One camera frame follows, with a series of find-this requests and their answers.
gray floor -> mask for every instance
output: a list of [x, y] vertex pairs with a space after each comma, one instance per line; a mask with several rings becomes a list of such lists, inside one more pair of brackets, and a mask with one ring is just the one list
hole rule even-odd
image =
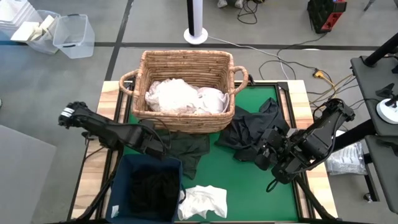
[[[398, 30], [398, 9], [393, 0], [377, 0], [363, 12], [368, 0], [350, 1], [337, 25], [318, 45], [370, 45], [385, 42]], [[127, 0], [31, 0], [36, 9], [47, 9], [63, 15], [87, 14], [97, 42], [114, 42], [122, 22]], [[268, 0], [259, 6], [259, 22], [245, 25], [236, 20], [237, 9], [216, 8], [216, 0], [205, 0], [204, 26], [211, 36], [239, 44], [294, 44], [316, 39], [311, 31], [307, 0]], [[123, 42], [184, 43], [187, 28], [186, 4], [178, 0], [134, 0]], [[112, 80], [138, 67], [143, 48], [121, 48]], [[261, 79], [258, 68], [274, 58], [248, 49], [217, 49], [233, 54], [236, 65], [243, 65], [255, 79]], [[96, 108], [108, 67], [112, 47], [95, 47], [94, 56], [71, 60], [61, 52], [49, 56], [26, 46], [0, 45], [0, 124], [28, 134], [57, 147], [52, 168], [36, 207], [33, 223], [57, 222], [67, 217], [84, 153], [81, 129], [66, 130], [57, 118], [71, 101], [85, 101]], [[326, 70], [337, 82], [349, 75], [349, 60], [365, 51], [284, 50], [281, 57]], [[312, 71], [293, 65], [297, 78], [305, 80], [308, 91], [323, 91], [328, 84], [312, 77]], [[290, 78], [292, 72], [285, 67]], [[284, 75], [278, 63], [268, 63], [261, 70], [267, 80], [281, 80]], [[347, 104], [361, 99], [357, 88], [339, 95]], [[356, 110], [356, 119], [345, 124], [352, 128], [369, 119], [365, 106]], [[366, 203], [364, 178], [343, 175], [330, 177], [339, 217], [344, 220], [374, 223], [398, 223], [383, 196], [381, 202]]]

white plastic bag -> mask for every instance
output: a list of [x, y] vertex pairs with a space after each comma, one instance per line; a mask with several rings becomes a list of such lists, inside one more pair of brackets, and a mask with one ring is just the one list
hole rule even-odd
[[356, 142], [344, 149], [340, 149], [330, 155], [326, 160], [326, 169], [330, 175], [359, 174], [366, 175], [365, 162], [363, 159], [362, 144]]

white cylindrical device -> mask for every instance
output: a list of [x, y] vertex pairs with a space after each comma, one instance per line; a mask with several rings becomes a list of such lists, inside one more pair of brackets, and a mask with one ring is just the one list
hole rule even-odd
[[208, 33], [203, 28], [203, 0], [187, 0], [188, 29], [184, 39], [190, 44], [202, 44], [207, 40]]

yellow cable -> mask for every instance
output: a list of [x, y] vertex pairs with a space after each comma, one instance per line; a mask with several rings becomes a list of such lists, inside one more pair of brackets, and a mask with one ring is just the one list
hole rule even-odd
[[321, 96], [319, 96], [316, 100], [310, 101], [311, 104], [316, 103], [320, 98], [322, 98], [323, 96], [325, 96], [326, 94], [328, 94], [330, 91], [334, 90], [336, 88], [336, 86], [338, 86], [340, 83], [342, 83], [344, 80], [346, 80], [347, 78], [353, 76], [353, 74], [349, 74], [348, 76], [346, 76], [345, 78], [343, 78], [342, 80], [340, 80], [338, 83], [336, 83], [333, 87], [331, 87], [330, 89], [328, 89], [324, 94], [322, 94]]
[[326, 81], [327, 83], [329, 83], [331, 85], [331, 87], [334, 89], [335, 93], [336, 93], [336, 86], [334, 83], [332, 83], [329, 79], [325, 78], [324, 76], [321, 77], [321, 79], [323, 79], [324, 81]]

plastic storage container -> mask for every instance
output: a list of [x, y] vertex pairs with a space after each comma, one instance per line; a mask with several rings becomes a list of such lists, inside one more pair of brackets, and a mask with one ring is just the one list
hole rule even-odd
[[69, 58], [90, 57], [95, 35], [87, 15], [72, 14], [58, 19], [53, 44]]
[[37, 10], [42, 20], [45, 20], [47, 16], [52, 16], [55, 20], [49, 27], [49, 31], [45, 33], [39, 40], [27, 42], [27, 45], [45, 54], [55, 54], [58, 51], [58, 47], [53, 45], [53, 35], [55, 33], [55, 28], [57, 27], [58, 19], [60, 14], [46, 10]]
[[0, 31], [12, 37], [23, 22], [42, 22], [43, 20], [28, 1], [0, 1]]

